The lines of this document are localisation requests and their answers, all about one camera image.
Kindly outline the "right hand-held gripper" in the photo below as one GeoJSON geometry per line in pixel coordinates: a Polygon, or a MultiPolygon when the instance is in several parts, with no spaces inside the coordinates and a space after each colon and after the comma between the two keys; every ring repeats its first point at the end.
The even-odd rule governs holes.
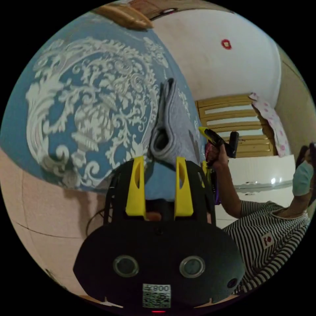
{"type": "Polygon", "coordinates": [[[216,148],[219,148],[222,144],[225,145],[225,142],[222,140],[222,138],[218,136],[214,131],[211,131],[210,129],[206,127],[202,127],[202,126],[199,127],[198,130],[200,134],[202,134],[208,140],[205,147],[205,158],[208,154],[208,151],[211,145],[215,146],[216,148]]]}

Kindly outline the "person's right hand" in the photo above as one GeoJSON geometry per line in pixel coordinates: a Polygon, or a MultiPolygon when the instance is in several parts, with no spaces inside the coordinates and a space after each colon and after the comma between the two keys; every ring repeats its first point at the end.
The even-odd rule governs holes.
{"type": "Polygon", "coordinates": [[[212,165],[212,168],[215,171],[219,171],[223,167],[228,167],[228,156],[226,154],[224,144],[222,144],[219,148],[211,145],[206,158],[207,162],[212,165]]]}

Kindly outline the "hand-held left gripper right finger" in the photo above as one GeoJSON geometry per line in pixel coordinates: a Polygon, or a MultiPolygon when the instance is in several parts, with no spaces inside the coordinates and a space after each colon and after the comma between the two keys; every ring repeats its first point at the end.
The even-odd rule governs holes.
{"type": "Polygon", "coordinates": [[[177,157],[174,214],[192,215],[193,212],[194,210],[186,160],[183,157],[177,157]]]}

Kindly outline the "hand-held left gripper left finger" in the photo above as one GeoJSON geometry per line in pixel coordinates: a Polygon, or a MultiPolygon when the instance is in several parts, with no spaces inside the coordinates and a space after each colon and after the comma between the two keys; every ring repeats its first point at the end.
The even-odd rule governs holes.
{"type": "Polygon", "coordinates": [[[135,157],[131,169],[131,178],[126,204],[126,214],[145,215],[145,173],[144,157],[135,157]]]}

